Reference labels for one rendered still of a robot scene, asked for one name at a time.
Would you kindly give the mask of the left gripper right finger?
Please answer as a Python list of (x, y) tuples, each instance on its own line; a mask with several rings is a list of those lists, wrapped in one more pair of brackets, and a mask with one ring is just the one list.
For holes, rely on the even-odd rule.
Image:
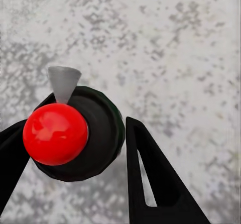
[[(145, 125), (126, 117), (130, 224), (210, 224)], [(138, 151), (157, 207), (147, 206)]]

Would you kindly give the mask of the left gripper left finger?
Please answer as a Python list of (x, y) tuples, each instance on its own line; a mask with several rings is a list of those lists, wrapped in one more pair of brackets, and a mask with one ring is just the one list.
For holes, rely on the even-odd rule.
[(26, 121), (0, 132), (0, 215), (31, 158), (23, 141)]

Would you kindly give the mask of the pesticide atomizer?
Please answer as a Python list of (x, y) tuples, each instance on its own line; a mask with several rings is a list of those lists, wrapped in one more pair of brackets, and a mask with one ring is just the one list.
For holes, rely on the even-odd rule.
[(53, 92), (25, 123), (26, 151), (54, 179), (75, 182), (101, 174), (126, 141), (121, 112), (103, 92), (77, 86), (81, 71), (64, 66), (46, 70)]

